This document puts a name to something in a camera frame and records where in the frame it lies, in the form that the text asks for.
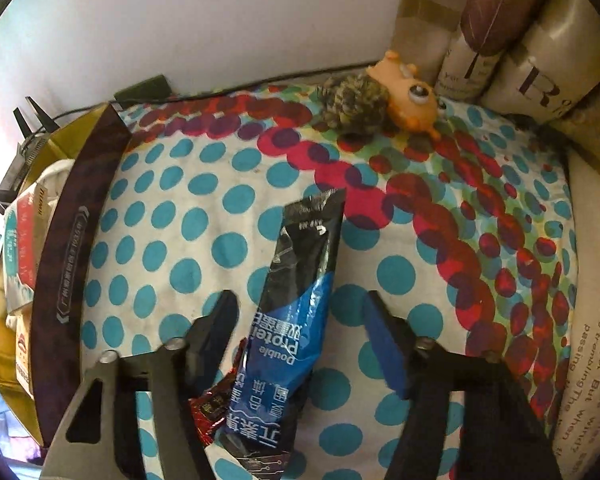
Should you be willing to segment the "black power adapter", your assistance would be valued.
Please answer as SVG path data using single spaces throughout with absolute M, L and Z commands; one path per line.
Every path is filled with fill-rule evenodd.
M 162 101 L 172 96 L 173 90 L 163 75 L 142 80 L 137 84 L 119 90 L 114 100 L 123 108 L 152 101 Z

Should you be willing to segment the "black blue protein bar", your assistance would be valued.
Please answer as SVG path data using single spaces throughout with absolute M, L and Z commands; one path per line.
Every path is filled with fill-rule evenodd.
M 347 193 L 285 206 L 220 440 L 248 474 L 279 479 L 324 344 Z

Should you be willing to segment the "polka dot bed sheet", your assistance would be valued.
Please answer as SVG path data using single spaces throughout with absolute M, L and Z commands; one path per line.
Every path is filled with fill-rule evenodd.
M 577 277 L 557 152 L 450 100 L 433 133 L 345 136 L 325 100 L 292 84 L 122 113 L 131 139 L 88 260 L 82 366 L 155 351 L 232 292 L 214 474 L 246 478 L 234 445 L 280 448 L 296 422 L 287 478 L 379 479 L 411 403 L 364 327 L 377 292 L 446 351 L 506 364 L 552 434 Z

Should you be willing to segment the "orange rubber animal toy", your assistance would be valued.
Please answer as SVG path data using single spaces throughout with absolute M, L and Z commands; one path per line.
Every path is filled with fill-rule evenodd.
M 426 133 L 434 142 L 441 139 L 434 124 L 445 114 L 446 105 L 430 84 L 420 79 L 415 64 L 404 63 L 398 52 L 388 50 L 380 61 L 366 68 L 366 74 L 387 90 L 387 112 L 398 128 Z

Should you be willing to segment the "white sock round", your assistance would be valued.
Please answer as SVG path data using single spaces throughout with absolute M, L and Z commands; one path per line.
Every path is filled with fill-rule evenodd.
M 48 166 L 38 177 L 36 183 L 46 189 L 46 197 L 48 200 L 58 200 L 73 165 L 74 159 L 59 159 L 57 162 Z

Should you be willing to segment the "black wifi router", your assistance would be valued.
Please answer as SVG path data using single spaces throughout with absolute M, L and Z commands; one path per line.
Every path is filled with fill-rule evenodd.
M 42 148 L 50 140 L 50 135 L 60 128 L 56 120 L 51 118 L 34 99 L 27 96 L 26 100 L 41 125 L 38 130 L 32 131 L 20 108 L 16 107 L 14 109 L 16 122 L 23 134 L 23 144 L 18 145 L 16 156 L 0 183 L 0 204 L 3 206 L 11 204 L 16 199 L 24 177 L 31 169 L 36 156 L 40 154 Z

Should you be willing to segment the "green woven rope ball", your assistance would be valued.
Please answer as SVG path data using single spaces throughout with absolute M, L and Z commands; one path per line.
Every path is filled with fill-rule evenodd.
M 327 79 L 317 88 L 317 99 L 324 123 L 341 133 L 373 136 L 385 125 L 388 90 L 366 74 Z

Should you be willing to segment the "beige printed curtain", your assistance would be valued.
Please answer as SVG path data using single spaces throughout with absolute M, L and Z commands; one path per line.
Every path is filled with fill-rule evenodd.
M 600 476 L 600 0 L 400 0 L 393 50 L 446 108 L 391 203 L 462 350 L 526 390 L 562 476 Z

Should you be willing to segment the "red candy wrapper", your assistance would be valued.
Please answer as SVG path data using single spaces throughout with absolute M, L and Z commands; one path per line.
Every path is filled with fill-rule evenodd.
M 188 401 L 199 440 L 205 448 L 212 445 L 216 432 L 224 425 L 238 366 L 245 352 L 246 343 L 247 339 L 242 338 L 230 371 L 201 396 Z

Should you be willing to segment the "small yellow white box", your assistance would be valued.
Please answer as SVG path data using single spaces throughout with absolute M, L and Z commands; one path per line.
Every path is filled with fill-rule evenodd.
M 16 378 L 30 398 L 33 398 L 30 367 L 30 329 L 32 304 L 24 306 L 16 316 Z

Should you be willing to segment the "gold metal tin tray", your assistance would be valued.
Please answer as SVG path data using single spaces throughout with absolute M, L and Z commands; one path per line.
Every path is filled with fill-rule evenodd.
M 16 316 L 8 314 L 0 257 L 0 393 L 27 434 L 49 448 L 81 381 L 80 325 L 88 258 L 102 205 L 131 139 L 109 105 L 83 115 L 50 135 L 17 197 L 59 159 L 74 165 L 50 218 L 36 276 L 30 329 L 33 398 L 16 378 Z

